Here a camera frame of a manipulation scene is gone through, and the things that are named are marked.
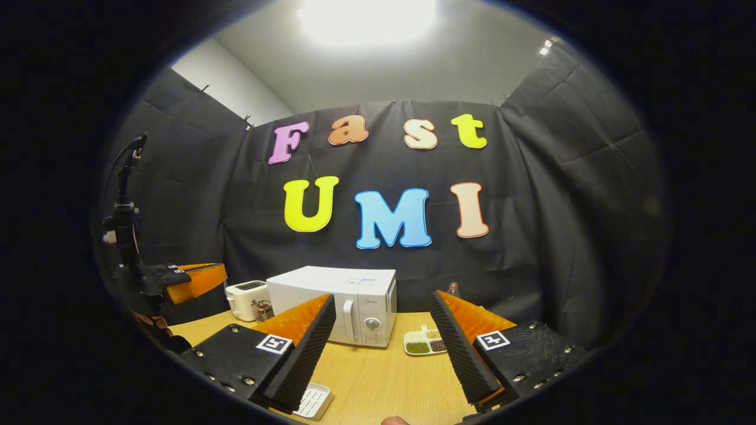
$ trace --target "white wall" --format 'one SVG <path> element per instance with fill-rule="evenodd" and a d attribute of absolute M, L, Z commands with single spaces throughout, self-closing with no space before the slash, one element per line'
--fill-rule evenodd
<path fill-rule="evenodd" d="M 215 39 L 187 52 L 171 68 L 238 116 L 259 126 L 292 116 L 289 108 Z"/>

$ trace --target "black fabric curtain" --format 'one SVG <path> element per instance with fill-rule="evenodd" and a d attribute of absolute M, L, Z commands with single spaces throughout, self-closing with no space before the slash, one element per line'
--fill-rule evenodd
<path fill-rule="evenodd" d="M 460 142 L 451 120 L 465 113 L 483 122 L 477 135 L 487 139 L 484 148 Z M 331 125 L 353 114 L 365 118 L 370 135 L 333 146 Z M 403 140 L 408 119 L 431 121 L 438 145 L 410 149 Z M 269 164 L 274 130 L 303 121 L 309 130 L 291 159 Z M 143 260 L 222 261 L 229 284 L 304 265 L 393 268 L 400 312 L 427 311 L 430 293 L 457 281 L 470 302 L 516 323 L 546 321 L 592 348 L 643 307 L 668 243 L 666 193 L 650 135 L 609 81 L 559 43 L 500 107 L 385 101 L 249 131 L 167 70 L 126 119 L 109 158 L 145 130 L 150 139 L 130 184 L 141 209 Z M 325 175 L 339 178 L 330 223 L 312 233 L 292 230 L 284 221 L 284 184 L 310 182 L 303 212 L 312 216 L 314 180 Z M 489 226 L 482 237 L 456 234 L 460 211 L 450 186 L 468 181 L 482 186 Z M 410 188 L 429 192 L 432 243 L 388 247 L 382 240 L 375 250 L 358 249 L 355 195 L 378 191 L 394 209 Z M 169 323 L 226 309 L 218 288 L 179 306 Z"/>

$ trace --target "beans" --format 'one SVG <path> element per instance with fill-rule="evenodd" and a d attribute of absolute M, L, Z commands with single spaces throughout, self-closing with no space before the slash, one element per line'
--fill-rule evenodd
<path fill-rule="evenodd" d="M 439 352 L 439 351 L 445 351 L 446 346 L 444 345 L 444 341 L 437 340 L 437 341 L 431 341 L 430 342 L 430 349 Z"/>
<path fill-rule="evenodd" d="M 412 354 L 425 354 L 430 352 L 428 344 L 426 343 L 407 343 L 405 347 L 407 347 L 407 351 Z"/>

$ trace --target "ceiling light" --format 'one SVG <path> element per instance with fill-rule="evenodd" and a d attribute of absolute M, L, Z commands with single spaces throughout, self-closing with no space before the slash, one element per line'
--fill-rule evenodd
<path fill-rule="evenodd" d="M 388 44 L 425 31 L 435 0 L 310 0 L 297 13 L 305 31 L 327 44 Z"/>

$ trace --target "wooden table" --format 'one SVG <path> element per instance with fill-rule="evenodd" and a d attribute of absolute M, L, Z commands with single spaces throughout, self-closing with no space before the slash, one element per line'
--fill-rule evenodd
<path fill-rule="evenodd" d="M 195 346 L 232 323 L 256 325 L 240 321 L 227 311 L 170 329 Z M 435 329 L 428 312 L 398 313 L 385 349 L 327 343 L 311 379 L 329 387 L 333 394 L 325 414 L 316 421 L 281 414 L 315 424 L 379 425 L 396 415 L 412 425 L 461 422 L 475 409 L 465 400 L 448 354 L 410 356 L 402 348 L 404 334 L 420 330 L 424 324 Z"/>

